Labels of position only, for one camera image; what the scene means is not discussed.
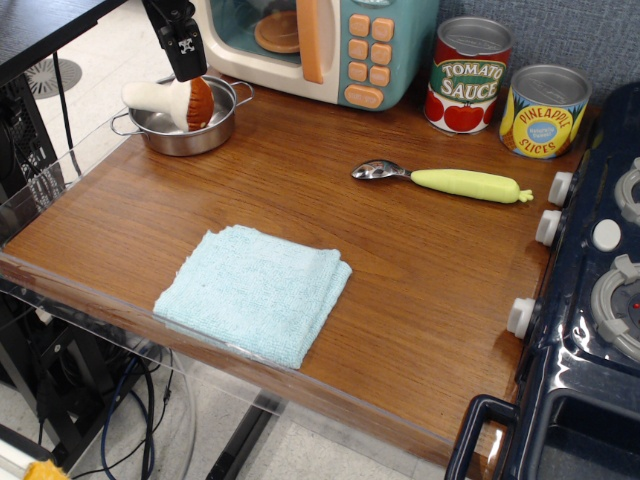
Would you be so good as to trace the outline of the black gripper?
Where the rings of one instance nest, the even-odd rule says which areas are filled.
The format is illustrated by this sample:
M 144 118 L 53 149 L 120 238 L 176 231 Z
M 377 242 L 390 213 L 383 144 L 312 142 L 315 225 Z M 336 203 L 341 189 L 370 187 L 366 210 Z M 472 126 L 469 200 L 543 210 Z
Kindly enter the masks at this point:
M 191 19 L 195 6 L 188 0 L 143 0 L 155 31 L 158 31 L 175 78 L 193 80 L 207 71 L 204 46 L 197 23 Z

